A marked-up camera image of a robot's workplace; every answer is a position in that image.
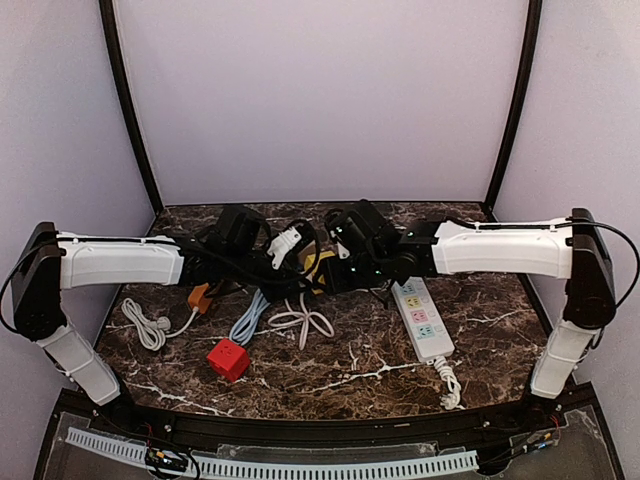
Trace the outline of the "yellow cube socket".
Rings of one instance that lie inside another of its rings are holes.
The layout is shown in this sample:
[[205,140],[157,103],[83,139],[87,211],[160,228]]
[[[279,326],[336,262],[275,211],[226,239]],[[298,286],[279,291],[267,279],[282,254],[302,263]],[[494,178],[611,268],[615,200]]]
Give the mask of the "yellow cube socket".
[[323,279],[327,285],[328,259],[335,257],[333,251],[322,251],[319,255],[309,254],[304,261],[304,268],[307,270],[306,280]]

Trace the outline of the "white power strip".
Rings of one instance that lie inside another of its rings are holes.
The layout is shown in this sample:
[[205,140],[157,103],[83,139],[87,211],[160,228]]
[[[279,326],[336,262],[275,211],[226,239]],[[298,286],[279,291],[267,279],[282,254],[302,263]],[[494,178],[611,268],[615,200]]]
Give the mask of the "white power strip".
[[422,278],[410,277],[391,289],[417,358],[422,363],[449,357],[454,343]]

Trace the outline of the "red cube socket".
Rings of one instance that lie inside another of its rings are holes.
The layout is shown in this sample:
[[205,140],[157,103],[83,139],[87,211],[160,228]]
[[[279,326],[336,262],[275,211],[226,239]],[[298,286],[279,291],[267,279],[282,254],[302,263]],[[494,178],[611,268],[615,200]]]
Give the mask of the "red cube socket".
[[219,375],[234,383],[248,369],[247,351],[228,338],[221,339],[207,355],[209,366]]

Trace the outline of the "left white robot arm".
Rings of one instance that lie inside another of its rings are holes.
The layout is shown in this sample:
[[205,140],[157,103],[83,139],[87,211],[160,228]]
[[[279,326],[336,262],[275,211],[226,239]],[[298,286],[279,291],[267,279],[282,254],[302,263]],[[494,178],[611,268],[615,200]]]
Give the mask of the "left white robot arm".
[[64,290],[91,285],[213,285],[230,280],[266,290],[299,285],[303,273],[286,257],[303,243],[296,227],[266,249],[239,253],[195,237],[97,237],[60,232],[51,222],[36,226],[1,288],[12,300],[5,327],[42,348],[97,406],[122,394],[121,383],[61,306]]

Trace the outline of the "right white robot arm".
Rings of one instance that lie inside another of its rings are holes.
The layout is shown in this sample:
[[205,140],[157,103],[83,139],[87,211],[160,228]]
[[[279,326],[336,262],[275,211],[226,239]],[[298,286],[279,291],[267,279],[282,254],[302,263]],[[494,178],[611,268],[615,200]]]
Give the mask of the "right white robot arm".
[[529,390],[540,398],[560,395],[583,352],[597,345],[626,300],[615,292],[613,263],[601,233],[628,237],[595,221],[584,208],[538,222],[446,217],[399,228],[370,202],[359,201],[329,213],[325,228],[338,252],[319,260],[312,278],[328,294],[474,272],[564,280],[564,309],[530,377]]

